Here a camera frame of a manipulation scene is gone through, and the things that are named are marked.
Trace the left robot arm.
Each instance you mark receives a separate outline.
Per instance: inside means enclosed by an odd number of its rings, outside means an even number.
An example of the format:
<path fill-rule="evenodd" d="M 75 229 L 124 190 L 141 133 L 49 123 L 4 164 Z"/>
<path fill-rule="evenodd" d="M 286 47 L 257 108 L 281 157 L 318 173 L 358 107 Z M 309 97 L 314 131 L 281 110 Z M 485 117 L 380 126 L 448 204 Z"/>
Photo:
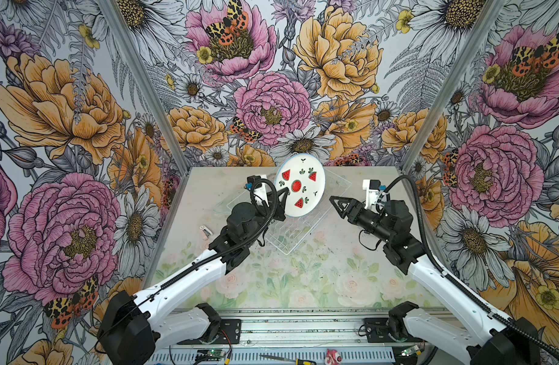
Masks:
<path fill-rule="evenodd" d="M 170 277 L 135 294 L 119 291 L 110 299 L 97 344 L 113 364 L 144 364 L 155 351 L 189 340 L 211 342 L 220 315 L 209 304 L 174 310 L 210 283 L 223 278 L 250 255 L 274 221 L 285 220 L 288 187 L 276 188 L 262 176 L 250 176 L 250 202 L 232 209 L 215 238 L 194 261 Z"/>

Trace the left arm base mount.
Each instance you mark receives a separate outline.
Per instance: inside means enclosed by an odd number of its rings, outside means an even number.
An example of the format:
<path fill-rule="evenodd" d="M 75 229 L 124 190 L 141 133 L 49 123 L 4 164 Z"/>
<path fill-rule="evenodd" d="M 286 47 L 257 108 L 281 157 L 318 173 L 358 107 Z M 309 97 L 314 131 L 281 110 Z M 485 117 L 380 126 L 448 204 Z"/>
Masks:
<path fill-rule="evenodd" d="M 212 336 L 207 333 L 201 339 L 179 342 L 179 345 L 238 345 L 241 340 L 242 321 L 240 319 L 223 319 Z"/>

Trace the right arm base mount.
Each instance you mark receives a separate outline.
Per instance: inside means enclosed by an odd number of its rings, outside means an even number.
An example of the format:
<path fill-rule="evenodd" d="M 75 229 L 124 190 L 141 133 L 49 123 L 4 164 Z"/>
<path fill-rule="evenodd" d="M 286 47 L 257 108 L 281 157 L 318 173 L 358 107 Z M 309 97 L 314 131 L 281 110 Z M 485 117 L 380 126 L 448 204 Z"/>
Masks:
<path fill-rule="evenodd" d="M 407 333 L 397 333 L 389 324 L 389 319 L 384 317 L 364 318 L 363 324 L 358 328 L 357 334 L 367 339 L 368 343 L 410 343 L 421 342 Z"/>

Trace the blue rimmed watermelon plate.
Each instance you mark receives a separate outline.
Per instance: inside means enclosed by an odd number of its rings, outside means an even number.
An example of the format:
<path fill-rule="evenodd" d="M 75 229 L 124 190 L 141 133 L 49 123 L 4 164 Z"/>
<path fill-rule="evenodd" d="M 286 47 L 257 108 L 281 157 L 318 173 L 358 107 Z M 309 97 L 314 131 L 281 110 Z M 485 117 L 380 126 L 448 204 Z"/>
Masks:
<path fill-rule="evenodd" d="M 326 173 L 322 163 L 313 155 L 297 154 L 286 160 L 278 170 L 275 186 L 288 187 L 285 214 L 303 217 L 320 204 L 326 188 Z"/>

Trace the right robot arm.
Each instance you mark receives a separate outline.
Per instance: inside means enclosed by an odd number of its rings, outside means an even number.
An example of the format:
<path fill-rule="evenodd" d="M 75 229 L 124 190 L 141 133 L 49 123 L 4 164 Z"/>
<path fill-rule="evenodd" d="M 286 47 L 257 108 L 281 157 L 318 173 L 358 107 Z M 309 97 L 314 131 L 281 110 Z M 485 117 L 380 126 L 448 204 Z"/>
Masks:
<path fill-rule="evenodd" d="M 542 352 L 559 362 L 559 350 L 541 341 L 531 322 L 498 310 L 438 261 L 409 176 L 388 186 L 369 179 L 364 190 L 364 202 L 331 196 L 330 203 L 342 219 L 376 237 L 390 264 L 433 294 L 461 324 L 450 325 L 406 301 L 389 312 L 392 338 L 422 339 L 463 364 L 539 364 Z"/>

